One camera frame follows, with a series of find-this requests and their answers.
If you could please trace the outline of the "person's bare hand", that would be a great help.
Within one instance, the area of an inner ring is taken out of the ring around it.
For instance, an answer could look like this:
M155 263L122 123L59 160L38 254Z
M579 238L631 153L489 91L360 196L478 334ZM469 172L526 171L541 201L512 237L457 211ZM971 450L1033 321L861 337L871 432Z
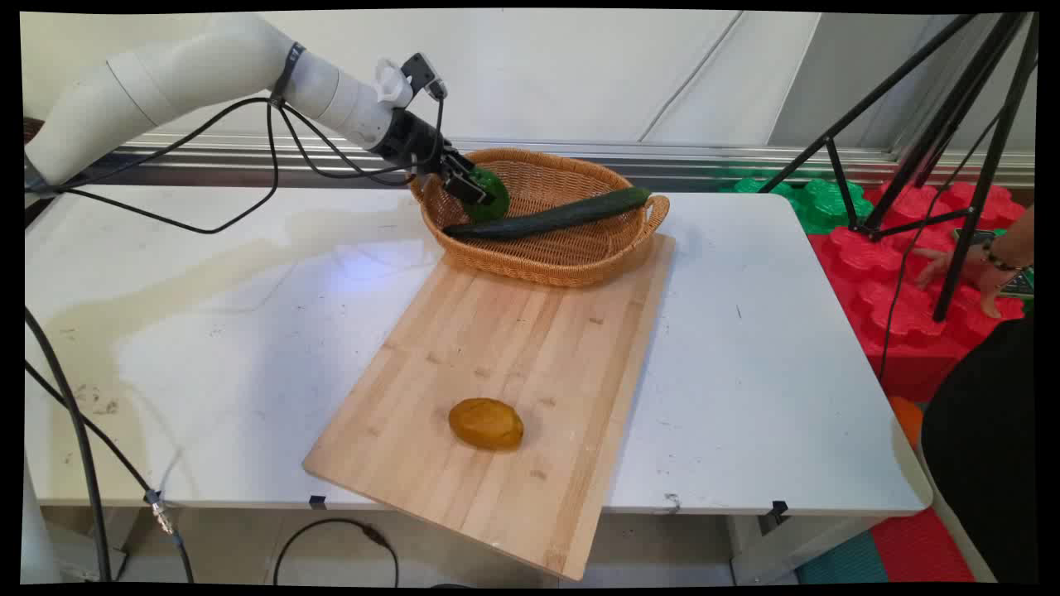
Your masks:
M954 252L936 252L928 248L915 248L913 255L928 259L928 265L915 278L919 288L928 288L936 278L949 271ZM1019 274L1018 269L1003 269L992 260L990 250L976 244L969 248L961 265L961 279L968 286L973 286L980 293L980 309L984 314L999 320L1000 311L996 299L1000 292Z

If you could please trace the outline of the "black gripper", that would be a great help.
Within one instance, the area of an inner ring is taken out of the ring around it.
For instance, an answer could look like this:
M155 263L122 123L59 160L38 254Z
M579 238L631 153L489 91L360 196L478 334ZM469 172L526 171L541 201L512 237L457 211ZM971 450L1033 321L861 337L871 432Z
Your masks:
M442 189L467 206L492 206L496 200L496 175L475 166L460 152L450 152L450 141L441 132L446 110L436 110L435 123L405 108L391 112L391 120L381 140L369 148L387 166L374 175L408 171L413 175L439 175Z

